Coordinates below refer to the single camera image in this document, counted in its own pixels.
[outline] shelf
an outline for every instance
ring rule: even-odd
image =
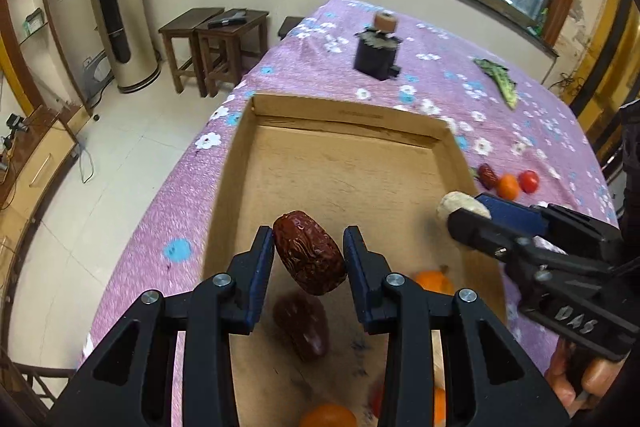
[[[49,21],[45,22],[42,26],[40,26],[40,28],[38,28],[36,31],[34,31],[33,33],[27,35],[25,38],[23,38],[20,41],[20,45],[23,45],[27,40],[29,40],[29,38],[31,36],[34,36],[36,33],[38,33],[41,29],[43,29],[45,26],[47,26],[49,24]]]

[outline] wooden stool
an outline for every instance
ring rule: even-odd
[[[223,15],[233,15],[238,8],[227,10]],[[200,51],[204,66],[204,79],[209,88],[209,95],[215,96],[218,92],[217,82],[230,82],[237,85],[242,79],[242,56],[261,58],[267,52],[267,15],[269,12],[260,10],[245,10],[246,22],[235,26],[211,28],[207,22],[196,27],[196,33],[200,39]],[[257,26],[260,52],[242,50],[240,39],[247,32]],[[216,40],[219,48],[212,47],[209,39]],[[218,55],[215,60],[212,52]]]
[[[221,14],[224,10],[224,8],[191,8],[188,12],[183,13],[158,30],[158,33],[162,35],[162,41],[166,49],[171,76],[174,79],[175,92],[181,93],[184,91],[180,77],[188,76],[196,78],[200,96],[207,96],[207,86],[202,68],[202,54],[200,53],[200,43],[195,28],[198,24]],[[172,43],[172,39],[177,38],[189,39],[189,49],[191,51],[191,58],[180,67],[175,62],[174,45]],[[193,71],[190,71],[187,68],[192,64]]]
[[[278,36],[280,40],[287,36],[287,34],[296,26],[298,26],[305,18],[304,17],[285,17],[282,26],[278,30]]]

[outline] floral bedspread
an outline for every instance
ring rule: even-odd
[[[359,101],[445,120],[471,167],[488,162],[499,175],[526,169],[540,188],[522,204],[565,204],[616,223],[596,158],[569,108],[523,72],[481,47],[427,22],[398,14],[404,39],[395,80],[380,82],[352,68],[354,34],[382,7],[330,0],[268,51],[210,117],[133,233],[105,289],[84,355],[146,289],[164,295],[190,291],[200,281],[218,177],[246,101],[256,91]],[[472,62],[488,58],[510,69],[518,106],[511,110],[493,81]],[[518,292],[506,277],[508,325],[544,371],[556,337],[520,317]],[[178,340],[181,349],[182,339]],[[181,357],[176,359],[174,425],[180,425]]]

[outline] green cloth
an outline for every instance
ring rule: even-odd
[[[488,74],[494,80],[507,105],[512,109],[515,109],[516,105],[518,105],[516,83],[509,78],[509,75],[507,74],[507,71],[509,70],[500,64],[487,60],[486,58],[474,58],[474,62],[482,71],[484,71],[484,73]]]

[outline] brown cap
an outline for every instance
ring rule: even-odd
[[[394,33],[398,19],[389,12],[377,12],[373,17],[373,27],[380,32]]]

